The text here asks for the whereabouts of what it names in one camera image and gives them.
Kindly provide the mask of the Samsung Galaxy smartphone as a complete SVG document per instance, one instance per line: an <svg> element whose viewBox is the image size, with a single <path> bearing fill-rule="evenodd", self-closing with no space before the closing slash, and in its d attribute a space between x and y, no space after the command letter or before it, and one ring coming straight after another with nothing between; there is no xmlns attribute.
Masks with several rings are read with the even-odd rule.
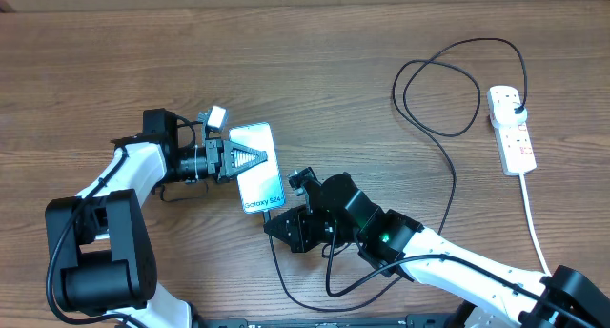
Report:
<svg viewBox="0 0 610 328"><path fill-rule="evenodd" d="M231 128L229 138L232 142L264 151L267 155L266 161L236 178L244 212L256 214L282 207L285 194L271 126L261 122Z"/></svg>

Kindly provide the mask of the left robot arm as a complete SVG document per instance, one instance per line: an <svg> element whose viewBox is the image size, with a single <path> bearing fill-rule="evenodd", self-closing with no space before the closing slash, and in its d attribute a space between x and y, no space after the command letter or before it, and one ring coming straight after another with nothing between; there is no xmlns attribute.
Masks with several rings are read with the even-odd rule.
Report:
<svg viewBox="0 0 610 328"><path fill-rule="evenodd" d="M143 130L114 140L113 159L77 195L51 201L45 212L50 261L45 287L54 315L70 325L114 319L121 327L201 327L195 307L157 279L156 261L142 206L167 183L237 178L268 161L265 151L220 133L224 109L198 116L201 133L178 142L194 123L166 109L143 112Z"/></svg>

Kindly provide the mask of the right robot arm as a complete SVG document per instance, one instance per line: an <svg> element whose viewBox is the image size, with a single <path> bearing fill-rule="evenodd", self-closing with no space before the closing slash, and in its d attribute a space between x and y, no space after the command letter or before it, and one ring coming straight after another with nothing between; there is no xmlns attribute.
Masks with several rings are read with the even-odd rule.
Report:
<svg viewBox="0 0 610 328"><path fill-rule="evenodd" d="M377 275L398 275L447 291L510 327L606 327L608 297L582 273L560 265L551 275L501 264L468 251L422 223L383 210L347 173L323 182L307 168L290 176L304 204L264 224L294 253L319 244L358 245Z"/></svg>

